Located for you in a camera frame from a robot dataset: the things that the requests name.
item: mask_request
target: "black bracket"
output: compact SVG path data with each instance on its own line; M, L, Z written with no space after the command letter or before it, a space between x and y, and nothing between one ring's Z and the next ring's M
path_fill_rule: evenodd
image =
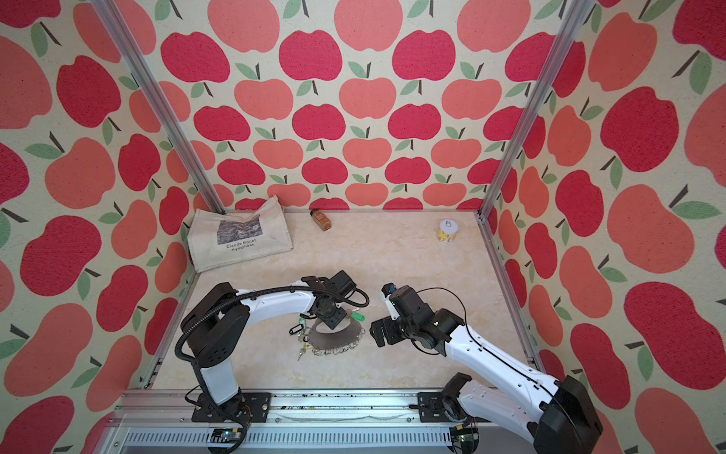
M271 397L272 394L268 392L238 392L237 395L219 405L219 407L230 415L238 415L242 420L249 417L250 422L265 423L267 422ZM206 394L200 394L197 403L198 405L192 414L192 422L223 423L228 421L209 405Z

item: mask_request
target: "pink apple print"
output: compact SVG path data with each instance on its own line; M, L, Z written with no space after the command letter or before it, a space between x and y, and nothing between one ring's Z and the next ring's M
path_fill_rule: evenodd
M250 125L241 113L230 106L219 108L205 106L194 114L194 127L199 134L214 142L236 140L244 142L250 138Z
M172 33L161 43L161 60L166 69L184 82L224 82L229 78L229 61L212 38L195 31L186 36Z

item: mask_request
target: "black cable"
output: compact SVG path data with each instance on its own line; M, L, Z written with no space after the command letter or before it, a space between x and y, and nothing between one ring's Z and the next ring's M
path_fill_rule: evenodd
M474 344L479 345L479 347L481 349L483 349L485 352L489 353L491 356L497 358L499 361L501 361L507 367L509 367L509 369L514 370L516 373L518 373L519 375L523 376L528 381L531 381L532 383L534 383L538 387L544 389L544 392L548 393L550 395L550 397L552 397L552 401L554 403L556 403L558 405L558 407L560 407L560 409L562 410L563 415L565 415L565 417L567 417L568 421L570 421L570 424L572 425L572 428L574 430L575 436L577 437L577 441L579 441L580 442L580 445L582 445L582 439L580 438L580 435L577 433L577 430L575 429L575 423L574 423L574 421L572 421L572 418L570 418L570 415L567 413L567 410L565 410L565 408L562 406L562 404L560 403L559 400L555 399L555 395L552 394L549 389L545 388L544 385L541 385L541 384L537 383L537 380L534 380L531 377L527 376L521 370L515 368L510 363L508 363L507 361L503 360L502 358L500 358L499 356L497 356L495 353L493 353L491 350L487 349L485 346L483 346L480 343L478 343L476 341L476 339L474 339L474 336L471 335L471 331L469 331L469 323L466 320L466 306L464 306L464 303L463 303L463 301L461 301L461 298L459 298L459 296L457 294L455 294L454 292L452 292L448 288L444 288L444 287L429 287L429 288L424 288L423 290L419 290L416 293L421 293L421 292L427 291L427 290L443 290L443 291L449 292L451 295L454 295L454 297L459 300L459 304L461 304L461 307L464 309L464 327L466 328L466 332L469 335L469 337L471 338L471 340L474 342Z
M207 396L209 405L219 415L225 417L225 419L229 419L232 422L238 423L242 427L242 435L240 436L240 439L237 440L233 446L227 448L224 451L224 454L228 454L228 453L231 453L232 451L236 450L247 437L249 415L248 415L248 420L246 422L242 421L242 419L238 418L236 415L231 415L231 414L227 413L226 411L222 410L221 407L219 407L219 405L217 405L217 403L214 402L214 399L212 398L212 394L209 392L209 388L207 387L207 383L204 381L204 377L202 376L202 371L199 367L199 362L193 356L182 352L182 347L184 346L184 343L187 341L187 339L189 339L189 337L192 335L192 333L197 328L199 328L199 326L202 325L205 321L211 319L212 317L216 317L218 313L223 312L225 309L230 308L232 305L234 305L236 303L240 303L241 301L246 300L246 299L256 299L259 296L265 296L265 295L269 295L271 293L281 293L281 292L291 292L292 293L292 292L296 292L296 291L309 291L309 292L329 296L335 300L339 300L341 302L348 303L348 304L351 304L356 307L366 307L368 305L368 303L370 302L368 295L365 292L358 290L357 288L355 290L358 291L358 293L360 293L361 295L363 295L365 297L366 301L365 301L365 303L363 303L363 305L360 305L360 303L356 303L355 301L351 301L350 299L347 299L346 297L341 296L337 293L333 293L331 291L327 291L324 289L318 289L318 288L313 289L307 285L306 286L289 285L287 287L274 287L274 288L267 288L265 290L251 291L249 293L244 293L242 295L236 295L231 298L217 302L217 304L215 304L207 312L205 312L205 314L202 315L202 317L199 317L198 319L196 319L196 321L194 321L194 323L181 334L181 337L179 337L179 340L176 342L176 345L174 346L174 354L180 360L186 361L192 365L192 369L194 370L194 375L196 376L197 381L199 382L199 387L202 389L202 394L205 394Z
M195 387L191 388L191 389L190 389L190 390L189 390L189 391L188 391L188 392L187 392L187 393L186 393L186 394L184 395L184 400L186 400L186 401L187 401L188 403L190 403L190 404L194 405L195 407L199 407L199 406L200 406L200 405L199 405L199 402L198 402L198 401L196 401L196 400L191 400L191 399L189 398L189 395L190 395L190 394L191 394L191 393L192 393L192 392L193 392L193 391L194 391L194 390L195 390L196 388L198 388L198 387L199 387L199 385L197 385L197 386L195 386Z
M413 344L413 346L414 346L414 347L416 347L416 350L418 350L418 351L419 351L419 352L421 352L421 353L426 353L426 354L429 354L429 355L431 355L431 356L436 356L436 355L438 355L438 354L439 354L439 352L436 352L436 353L429 353L429 352L427 352L427 351L425 351L425 350L422 350L422 349L421 349L421 347L419 347L418 345L416 345L416 342L415 342L415 341L414 341L413 339L411 339L411 344Z

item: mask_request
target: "apple stem print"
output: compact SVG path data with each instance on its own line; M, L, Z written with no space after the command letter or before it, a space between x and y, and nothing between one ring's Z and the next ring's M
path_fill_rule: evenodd
M154 6L154 20L166 19L169 17L172 9L174 10L174 14L179 19L182 19L182 15L179 14L179 9L176 8L174 0L157 0L156 5Z
M48 39L46 35L49 36L55 44L61 46L61 43L58 42L55 36L53 36L53 33L48 30L42 20L30 27L30 40L33 43L33 48L35 49L38 57L43 57L46 52L48 52Z
M590 27L592 28L592 31L594 33L597 33L598 30L600 30L600 20L603 17L603 7L600 6L599 3L595 3L592 5L592 8L589 13L587 13L587 17L585 18L585 21L582 23L582 25L587 24L587 21L592 18L592 21L590 22Z
M305 3L305 0L287 0L285 9L282 13L282 18L290 19L295 17L295 15L300 11L300 6L303 7L303 14L305 17L310 18L310 15L308 14L308 5Z

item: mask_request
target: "red apple print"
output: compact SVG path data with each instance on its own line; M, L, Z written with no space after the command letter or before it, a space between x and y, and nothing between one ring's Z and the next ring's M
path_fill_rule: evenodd
M349 210L345 200L342 198L319 198L310 203L309 209L318 208L319 210Z
M9 2L0 2L0 9ZM28 10L20 7L17 11ZM28 51L0 36L0 55L12 65L0 65L0 129L24 129L35 115L45 115L53 105L50 84Z
M331 81L343 69L343 57L328 33L296 31L280 44L280 66L288 77L297 81L314 78Z
M489 210L489 214L486 216L486 221L489 223L489 228L492 230L492 235L496 235L497 234L497 209L495 207L492 207L492 209Z
M141 53L148 55L156 47L156 30L146 10L134 0L115 0L118 10L131 30Z
M141 90L136 90L129 97L129 110L139 128L146 132L161 131L161 123Z
M461 183L433 183L423 190L423 200L432 206L454 206L466 197Z
M0 23L13 28L25 28L41 17L58 17L59 14L58 0L34 1L32 4L23 0L4 0L0 3Z
M126 260L145 254L151 240L156 238L156 226L156 213L151 205L143 200L134 200L126 210L126 215L113 228L113 251Z
M96 321L105 331L118 331L129 322L136 305L149 288L146 272L126 265L113 272L108 287L101 290L96 306Z
M108 151L88 137L76 140L70 152L53 161L45 174L51 197L75 210L97 205L115 182L116 171Z
M684 267L693 255L690 228L645 185L618 194L608 212L608 234L628 262L656 274Z
M485 159L471 166L469 172L466 175L466 179L472 185L488 185L494 179L494 174L497 173L499 168L498 159Z
M52 452L70 425L74 412L73 401L66 396L46 397L32 404L5 429L0 454Z
M530 36L517 44L507 58L505 73L514 82L535 81L545 65L555 37L544 32ZM567 97L580 82L585 70L585 46L574 42L560 68L552 88L559 97Z
M296 169L303 162L303 148L292 139L258 140L252 151L260 164L273 169Z
M377 139L350 139L343 145L343 157L348 164L359 169L383 167L391 158L391 143L378 137Z
M716 253L716 259L719 261L722 267L726 269L726 226L721 229L721 232L716 236L716 247L714 248Z
M605 317L613 306L613 292L592 257L582 246L572 246L560 260L560 282L570 302L590 318Z
M634 172L654 169L668 158L678 139L678 115L649 86L625 94L608 111L600 130L603 145Z
M550 191L535 167L528 167L519 183L519 201L528 216L538 218L550 204Z
M502 99L502 85L494 79L470 81L459 79L451 82L441 96L441 108L451 117L460 120L478 120L491 112Z
M181 243L174 241L169 244L164 260L156 267L154 274L154 284L161 293L170 293L179 286L187 271L187 254Z
M23 160L0 143L0 205L23 194L29 184L28 168Z
M174 316L176 307L179 303L174 298L166 298L154 309L154 315L146 325L146 334L144 335L144 349L148 354L156 354L156 350L159 348L161 338L164 337L166 328L171 322L171 318Z
M241 113L230 106L219 108L205 106L194 114L194 127L202 137L214 142L236 140L244 142L250 138L250 125Z
M12 273L0 262L0 312L3 312L12 302L15 296L15 283L12 281Z
M540 350L539 358L542 360L545 372L555 377L559 381L565 381L565 368L562 367L562 362L556 354L554 354L550 350Z
M572 328L570 345L595 396L614 410L625 408L630 402L628 371L615 355L608 335L596 326L582 323Z
M492 113L484 123L484 137L492 142L511 139L523 111L524 109L510 106ZM527 158L532 159L539 155L545 144L546 133L545 119L538 115L522 144Z
M431 104L406 104L391 114L388 132L397 139L433 139L441 129L441 114Z
M477 139L443 139L431 148L431 161L443 169L466 169L481 154Z
M721 144L726 141L726 85L703 101L685 133L685 156L694 166L706 167L716 183L726 187L726 159Z
M234 99L244 113L258 120L285 120L295 100L290 87L279 79L241 81L234 87Z
M635 420L656 454L716 452L693 409L665 389L649 388L640 393Z
M383 118L396 104L396 87L387 78L353 78L343 82L340 106L355 118Z
M171 104L171 108L176 114L176 118L179 121L186 121L189 118L189 114L192 112L192 106L189 104L189 98L184 90L180 89L177 85L171 82L161 81L159 82L161 91L164 92L166 99Z
M231 185L261 185L265 182L265 173L255 162L246 158L225 159L217 166L217 174L222 181Z
M388 188L383 183L353 183L346 188L346 198L358 206L379 206L388 198Z
M590 126L571 105L566 105L552 119L547 151L561 166L572 167L584 158L591 141Z
M380 52L391 47L399 37L403 19L398 0L342 0L335 7L335 30L357 51Z
M384 210L423 210L423 203L417 198L394 198L383 205Z
M255 211L259 210L260 207L267 202L265 198L243 198L239 200L235 205L235 210Z
M303 164L303 178L313 185L339 185L348 179L348 169L337 158L312 158Z
M222 206L230 206L234 203L234 194L224 185L213 185L214 192L219 196L219 201L222 202ZM197 208L203 211L211 211L209 205L204 201L204 198L200 193L194 196L194 202L192 203L192 211L196 212Z
M36 295L60 295L100 250L101 235L92 223L77 216L53 218L25 247L20 279Z
M280 19L269 0L212 0L207 18L217 38L240 52L269 52L280 36Z
M456 209L461 211L478 211L481 208L481 204L484 200L480 198L470 198L461 202ZM496 214L494 215L494 225L496 226Z
M543 279L549 279L557 269L557 245L550 238L547 226L541 222L532 224L524 235L524 248L532 258L532 265Z
M547 289L541 285L535 285L529 292L529 316L543 341L551 346L562 344L562 321L552 306Z
M456 48L447 32L418 30L399 41L391 64L394 73L402 79L440 81L451 72L455 61Z
M718 0L685 0L673 24L673 39L681 44L700 44L719 60L726 60L726 15Z
M623 89L648 66L657 43L655 27L633 22L628 13L621 12L597 36L587 74L591 81L600 82L604 92Z
M184 82L224 82L229 78L229 61L212 38L195 31L172 33L161 43L164 66Z
M524 307L527 304L527 281L522 276L519 263L514 259L509 259L504 264L504 268L507 271L507 276L509 276L509 281L512 283L512 289L517 296L517 301L519 301L519 307Z
M68 116L86 128L95 128L121 107L116 81L85 55L77 56L72 65L60 67L56 93Z
M101 60L111 63L121 61L121 53L116 49L106 27L90 3L79 3L73 7L73 23L78 35L91 52Z
M522 144L524 154L529 159L534 159L539 156L539 152L542 151L542 146L545 144L545 135L547 134L547 127L545 126L545 119L541 116L537 116L534 119L532 128L527 134L527 138Z
M675 285L646 282L628 291L623 306L663 372L691 389L711 389L726 378L726 351L719 330L696 311Z
M91 316L82 306L67 303L53 307L8 364L5 389L16 397L47 391L73 369L92 334Z
M517 41L530 14L527 0L469 0L459 13L457 34L472 52L501 52Z
M502 184L502 198L504 202L511 203L514 200L514 196L517 194L517 171L515 169L509 169L507 179Z
M276 195L282 206L306 206L310 201L310 189L306 185L270 185L267 196Z
M83 444L83 449L81 450L80 454L93 454L93 451L94 451L94 449L96 449L96 445L98 444L98 441L101 439L101 436L103 435L103 430L106 429L108 420L113 418L113 416L114 416L113 411L111 413L108 413L105 416L101 416L101 419L99 419L93 425L93 427L91 427L89 434L86 435L86 442Z
M161 157L154 142L141 134L131 136L118 153L118 173L132 191L143 191L161 169Z
M308 104L293 115L293 130L305 140L338 140L346 132L346 121L335 106Z
M86 392L86 406L92 412L109 408L126 392L141 364L141 344L135 336L118 339L106 356L106 362Z
M176 235L189 213L187 194L176 186L166 191L166 197L159 204L159 224L167 235Z
M576 235L588 237L595 233L605 216L603 191L590 181L584 170L567 174L557 186L557 208L567 218Z
M431 176L431 165L418 158L398 158L386 166L386 179L395 184L413 183L419 185Z

